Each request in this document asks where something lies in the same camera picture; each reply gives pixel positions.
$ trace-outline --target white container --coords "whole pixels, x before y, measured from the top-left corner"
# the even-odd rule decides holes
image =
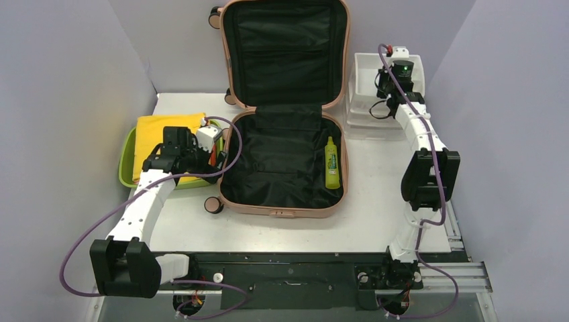
[[[386,106],[379,107],[378,104],[374,109],[374,115],[387,115]],[[344,133],[348,139],[355,140],[404,140],[405,132],[401,125],[392,117],[388,119],[375,119],[369,111],[351,111],[348,104],[342,105],[342,116],[344,117]]]
[[[413,91],[421,93],[425,96],[425,73],[423,71],[423,63],[419,55],[409,55],[405,47],[394,47],[393,57],[387,57],[385,60],[390,64],[393,60],[408,60],[414,63],[411,80],[413,81]],[[357,52],[354,55],[354,63],[350,80],[348,81],[348,102],[352,111],[359,110],[368,112],[369,108],[380,99],[377,95],[375,87],[378,69],[383,67],[379,54]],[[375,109],[378,115],[381,115],[380,109]]]

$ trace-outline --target bottle label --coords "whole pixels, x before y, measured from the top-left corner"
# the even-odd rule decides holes
[[[328,173],[329,174],[336,174],[336,169],[338,165],[336,164],[336,155],[331,154],[330,159],[328,159]]]

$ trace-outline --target suitcase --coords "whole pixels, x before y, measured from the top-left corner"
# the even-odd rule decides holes
[[[226,101],[242,154],[218,181],[219,199],[239,213],[330,216],[348,191],[340,123],[325,112],[345,92],[350,15],[342,0],[235,0],[219,14],[229,75]],[[338,148],[341,187],[325,187],[328,136]],[[238,150],[230,128],[225,164]]]

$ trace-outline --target yellow bottle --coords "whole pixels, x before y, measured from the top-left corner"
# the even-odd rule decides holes
[[[326,155],[326,188],[338,189],[340,187],[340,174],[338,168],[338,149],[332,141],[332,137],[328,137],[328,144],[324,147]]]

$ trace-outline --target suitcase lid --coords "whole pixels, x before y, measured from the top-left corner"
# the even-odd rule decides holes
[[[350,14],[343,0],[233,0],[220,20],[240,107],[326,109],[344,96]]]

